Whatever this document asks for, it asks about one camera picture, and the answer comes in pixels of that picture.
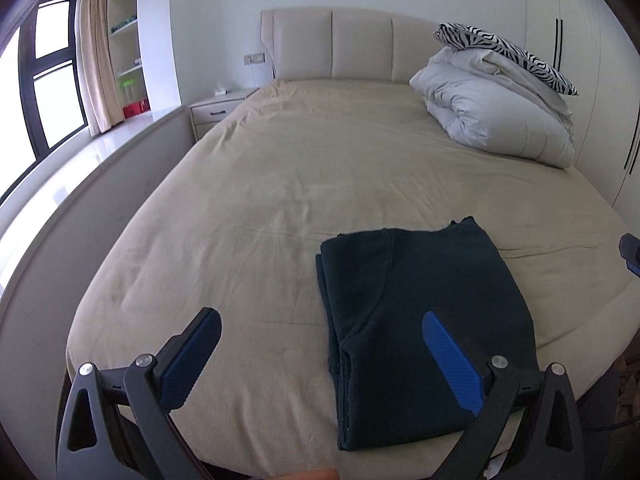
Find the left hand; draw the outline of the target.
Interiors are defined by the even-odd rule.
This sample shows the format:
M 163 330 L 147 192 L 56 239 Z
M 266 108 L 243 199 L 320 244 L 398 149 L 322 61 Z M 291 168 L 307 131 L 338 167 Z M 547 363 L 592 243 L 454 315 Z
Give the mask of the left hand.
M 282 474 L 271 480 L 340 480 L 340 475 L 334 468 L 318 468 L 294 472 L 294 474 Z

